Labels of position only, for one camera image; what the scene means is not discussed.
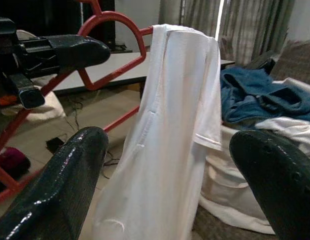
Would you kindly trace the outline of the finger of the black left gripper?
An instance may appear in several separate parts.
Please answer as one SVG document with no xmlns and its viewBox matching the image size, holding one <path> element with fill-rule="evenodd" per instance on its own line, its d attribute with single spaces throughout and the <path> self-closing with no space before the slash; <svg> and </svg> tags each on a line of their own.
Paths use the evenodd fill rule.
<svg viewBox="0 0 310 240">
<path fill-rule="evenodd" d="M 74 34 L 47 36 L 61 70 L 78 70 L 106 62 L 111 50 L 102 41 Z"/>
</svg>

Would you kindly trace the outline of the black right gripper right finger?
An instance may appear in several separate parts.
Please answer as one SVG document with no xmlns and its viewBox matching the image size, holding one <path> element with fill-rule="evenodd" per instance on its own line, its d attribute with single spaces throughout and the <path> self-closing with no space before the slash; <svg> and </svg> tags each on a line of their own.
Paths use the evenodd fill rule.
<svg viewBox="0 0 310 240">
<path fill-rule="evenodd" d="M 243 130 L 230 140 L 232 160 L 280 240 L 310 240 L 310 158 L 290 140 Z"/>
</svg>

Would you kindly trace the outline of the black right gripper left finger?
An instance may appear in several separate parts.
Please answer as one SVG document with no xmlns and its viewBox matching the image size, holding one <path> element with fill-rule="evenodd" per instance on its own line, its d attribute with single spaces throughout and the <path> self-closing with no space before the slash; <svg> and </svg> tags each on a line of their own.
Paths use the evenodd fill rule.
<svg viewBox="0 0 310 240">
<path fill-rule="evenodd" d="M 96 126 L 69 138 L 0 217 L 0 240 L 77 240 L 108 145 Z"/>
</svg>

